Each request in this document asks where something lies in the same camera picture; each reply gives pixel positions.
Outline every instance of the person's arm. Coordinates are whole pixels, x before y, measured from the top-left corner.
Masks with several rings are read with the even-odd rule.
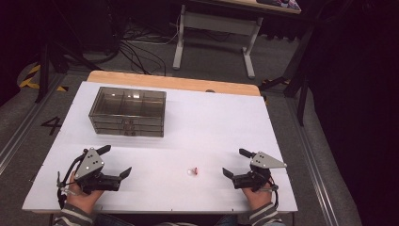
[[[279,213],[272,203],[272,193],[268,191],[252,192],[251,188],[243,188],[251,209],[248,221],[252,226],[283,226]]]
[[[74,193],[68,194],[67,202],[55,218],[55,226],[80,225],[89,226],[92,224],[90,217],[94,204],[103,195],[103,191],[95,190],[90,195],[84,193],[80,186],[73,180],[74,172],[71,174],[69,190]]]

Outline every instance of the hand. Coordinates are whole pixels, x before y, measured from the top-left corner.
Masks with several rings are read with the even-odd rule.
[[[68,189],[74,192],[76,195],[68,194],[67,196],[67,203],[74,205],[81,210],[85,211],[87,214],[91,214],[93,211],[94,204],[96,201],[103,195],[103,190],[95,190],[92,191],[91,194],[86,194],[82,191],[80,186],[74,182],[74,174],[73,171],[70,177],[70,185]]]
[[[270,188],[270,184],[266,183],[263,188]],[[272,192],[260,190],[253,192],[249,187],[242,188],[242,190],[248,199],[251,210],[256,210],[272,202]]]

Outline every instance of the desk leg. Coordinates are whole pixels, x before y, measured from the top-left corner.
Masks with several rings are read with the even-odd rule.
[[[182,11],[180,13],[180,25],[179,25],[179,40],[177,42],[176,53],[173,60],[173,69],[179,70],[180,64],[182,62],[183,55],[183,34],[184,34],[184,15],[185,15],[185,5],[182,5]]]
[[[255,72],[253,71],[252,60],[250,59],[250,52],[255,44],[255,40],[258,37],[259,29],[261,29],[263,18],[259,17],[256,25],[253,27],[252,34],[250,35],[249,44],[247,47],[243,47],[244,61],[246,62],[247,75],[249,79],[255,78]]]

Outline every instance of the striped sleeve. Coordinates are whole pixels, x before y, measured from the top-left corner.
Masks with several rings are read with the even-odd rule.
[[[65,203],[64,208],[56,216],[55,226],[89,226],[93,220],[83,210]]]
[[[272,202],[249,213],[249,223],[252,226],[264,226],[274,222],[282,223]]]

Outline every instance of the standing desk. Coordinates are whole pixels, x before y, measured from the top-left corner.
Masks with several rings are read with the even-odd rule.
[[[192,1],[203,4],[211,4],[214,2],[221,4],[230,4],[236,6],[257,8],[260,10],[275,10],[287,13],[299,14],[301,9],[295,0],[290,0],[287,8],[281,6],[274,6],[268,4],[257,3],[256,0],[213,0],[213,1]],[[181,67],[183,47],[184,47],[184,28],[192,27],[197,29],[214,30],[220,32],[228,32],[232,34],[239,34],[249,36],[249,41],[246,47],[243,47],[243,57],[246,63],[247,76],[250,79],[255,78],[250,53],[252,51],[255,40],[261,28],[263,17],[258,17],[257,21],[246,21],[227,17],[220,17],[215,15],[208,15],[202,13],[195,13],[186,10],[186,6],[182,5],[179,24],[179,39],[176,47],[176,53],[173,60],[173,69],[179,70]]]
[[[95,134],[88,112],[100,86],[166,91],[165,136]],[[207,89],[216,93],[204,92]],[[239,148],[282,160],[263,98],[255,86],[95,71],[76,93],[23,209],[59,211],[56,173],[60,171],[63,177],[83,149],[107,144],[112,148],[102,155],[103,173],[119,175],[129,167],[132,172],[118,192],[106,191],[97,201],[95,209],[101,213],[246,212],[247,199],[241,189],[233,188],[222,168],[234,174],[249,171],[249,159],[238,153]],[[198,175],[189,173],[193,168],[198,168]],[[272,175],[280,187],[278,210],[297,211],[286,169],[272,169]]]

